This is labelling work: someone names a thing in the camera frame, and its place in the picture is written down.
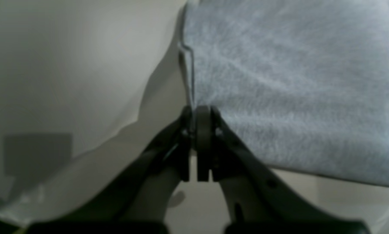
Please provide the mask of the viewer-left left gripper right finger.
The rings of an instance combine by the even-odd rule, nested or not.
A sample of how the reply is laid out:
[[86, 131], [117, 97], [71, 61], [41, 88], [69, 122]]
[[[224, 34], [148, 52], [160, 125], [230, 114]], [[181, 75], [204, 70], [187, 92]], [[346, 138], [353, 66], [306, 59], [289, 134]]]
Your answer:
[[197, 180], [218, 182], [231, 224], [226, 234], [368, 234], [364, 222], [331, 215], [304, 200], [260, 163], [216, 107], [194, 112]]

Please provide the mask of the viewer-left left gripper left finger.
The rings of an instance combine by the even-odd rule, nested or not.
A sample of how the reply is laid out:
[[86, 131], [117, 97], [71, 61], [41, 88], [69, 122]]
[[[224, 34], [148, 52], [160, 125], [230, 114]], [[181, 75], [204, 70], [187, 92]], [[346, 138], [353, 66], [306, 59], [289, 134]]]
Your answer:
[[141, 155], [88, 203], [28, 234], [167, 234], [169, 200], [190, 177], [190, 107], [161, 130]]

